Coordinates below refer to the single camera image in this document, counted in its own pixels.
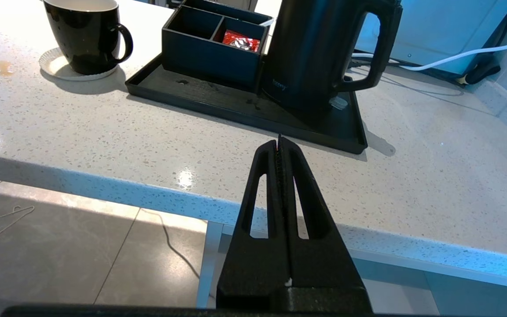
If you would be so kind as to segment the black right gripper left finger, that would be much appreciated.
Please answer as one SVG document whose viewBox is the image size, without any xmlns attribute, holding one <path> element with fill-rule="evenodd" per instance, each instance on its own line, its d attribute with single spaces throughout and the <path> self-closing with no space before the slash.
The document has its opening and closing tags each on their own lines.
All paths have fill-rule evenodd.
<svg viewBox="0 0 507 317">
<path fill-rule="evenodd" d="M 228 253 L 217 283 L 218 309 L 270 309 L 290 279 L 276 141 L 255 152 Z M 259 180 L 266 175 L 268 238 L 251 236 Z"/>
</svg>

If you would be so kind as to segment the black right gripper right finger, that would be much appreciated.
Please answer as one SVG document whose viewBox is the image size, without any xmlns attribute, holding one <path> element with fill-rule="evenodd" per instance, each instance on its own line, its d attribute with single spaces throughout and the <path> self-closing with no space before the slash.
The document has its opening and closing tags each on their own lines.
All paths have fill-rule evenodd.
<svg viewBox="0 0 507 317">
<path fill-rule="evenodd" d="M 280 162 L 292 285 L 297 288 L 362 287 L 364 284 L 304 153 L 296 143 L 282 139 Z"/>
</svg>

